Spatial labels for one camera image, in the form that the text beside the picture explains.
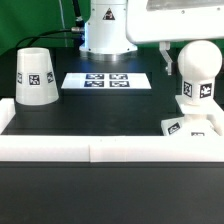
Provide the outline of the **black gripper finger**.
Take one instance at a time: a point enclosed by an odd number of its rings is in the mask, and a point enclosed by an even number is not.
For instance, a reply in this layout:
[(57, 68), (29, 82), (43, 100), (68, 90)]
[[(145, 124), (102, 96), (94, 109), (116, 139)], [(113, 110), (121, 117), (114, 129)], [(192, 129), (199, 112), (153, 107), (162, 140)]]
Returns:
[(172, 63), (173, 60), (170, 57), (168, 51), (170, 50), (170, 43), (167, 41), (162, 41), (159, 43), (159, 51), (164, 58), (165, 62), (167, 63), (166, 71), (168, 75), (172, 74)]

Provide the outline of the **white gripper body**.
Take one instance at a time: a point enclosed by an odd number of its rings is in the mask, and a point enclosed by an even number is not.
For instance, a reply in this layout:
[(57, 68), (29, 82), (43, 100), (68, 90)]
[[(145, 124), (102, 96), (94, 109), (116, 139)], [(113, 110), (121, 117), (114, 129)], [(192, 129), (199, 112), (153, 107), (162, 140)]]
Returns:
[(224, 0), (127, 0), (126, 34), (132, 43), (224, 37)]

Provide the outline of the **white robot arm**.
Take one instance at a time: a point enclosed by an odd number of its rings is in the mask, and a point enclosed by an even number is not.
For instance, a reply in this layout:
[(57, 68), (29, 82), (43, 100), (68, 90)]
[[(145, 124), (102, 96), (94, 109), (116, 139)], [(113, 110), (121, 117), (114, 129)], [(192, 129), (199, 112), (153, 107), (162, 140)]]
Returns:
[(116, 61), (139, 44), (158, 43), (168, 54), (172, 42), (224, 38), (224, 0), (90, 0), (83, 57)]

